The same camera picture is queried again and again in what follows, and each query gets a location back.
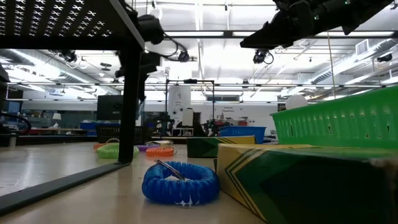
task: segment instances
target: shelf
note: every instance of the shelf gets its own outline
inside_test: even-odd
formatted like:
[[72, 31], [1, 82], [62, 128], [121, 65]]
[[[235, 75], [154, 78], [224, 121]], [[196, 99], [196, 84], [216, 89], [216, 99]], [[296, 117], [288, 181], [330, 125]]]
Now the shelf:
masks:
[[0, 0], [0, 48], [144, 48], [118, 0]]

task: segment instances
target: green plastic basket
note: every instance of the green plastic basket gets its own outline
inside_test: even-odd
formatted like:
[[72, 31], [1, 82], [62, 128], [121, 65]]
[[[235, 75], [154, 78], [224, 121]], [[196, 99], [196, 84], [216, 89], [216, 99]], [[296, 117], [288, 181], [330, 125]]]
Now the green plastic basket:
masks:
[[[134, 157], [137, 156], [139, 150], [134, 146]], [[100, 159], [117, 159], [119, 157], [119, 143], [109, 143], [97, 149], [97, 155]]]
[[281, 144], [398, 148], [398, 86], [272, 116]]

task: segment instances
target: orange coiled keychain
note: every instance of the orange coiled keychain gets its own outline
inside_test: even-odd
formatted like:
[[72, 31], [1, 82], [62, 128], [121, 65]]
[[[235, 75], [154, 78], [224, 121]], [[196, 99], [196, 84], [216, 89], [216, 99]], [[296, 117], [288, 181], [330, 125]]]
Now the orange coiled keychain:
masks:
[[174, 146], [165, 146], [165, 147], [157, 147], [152, 149], [147, 149], [146, 151], [147, 156], [151, 157], [166, 157], [166, 156], [173, 156], [177, 153], [177, 149]]

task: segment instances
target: metal clip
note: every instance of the metal clip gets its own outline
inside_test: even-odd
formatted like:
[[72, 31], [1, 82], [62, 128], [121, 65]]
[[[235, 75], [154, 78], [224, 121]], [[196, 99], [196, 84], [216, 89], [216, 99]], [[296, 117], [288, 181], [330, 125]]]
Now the metal clip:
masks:
[[158, 159], [155, 159], [155, 162], [157, 164], [160, 164], [160, 165], [168, 168], [173, 174], [175, 174], [175, 177], [178, 178], [179, 180], [185, 180], [185, 177], [178, 170], [174, 169], [172, 166], [170, 166], [167, 163], [165, 163], [161, 160], [158, 160]]

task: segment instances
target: blue coiled keychain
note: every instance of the blue coiled keychain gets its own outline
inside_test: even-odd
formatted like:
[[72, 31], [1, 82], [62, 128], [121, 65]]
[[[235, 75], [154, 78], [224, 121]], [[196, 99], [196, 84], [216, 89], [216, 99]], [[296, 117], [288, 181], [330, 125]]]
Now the blue coiled keychain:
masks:
[[[160, 203], [204, 204], [220, 192], [217, 174], [208, 167], [181, 162], [162, 162], [150, 167], [144, 176], [142, 192]], [[179, 180], [166, 180], [170, 176]]]

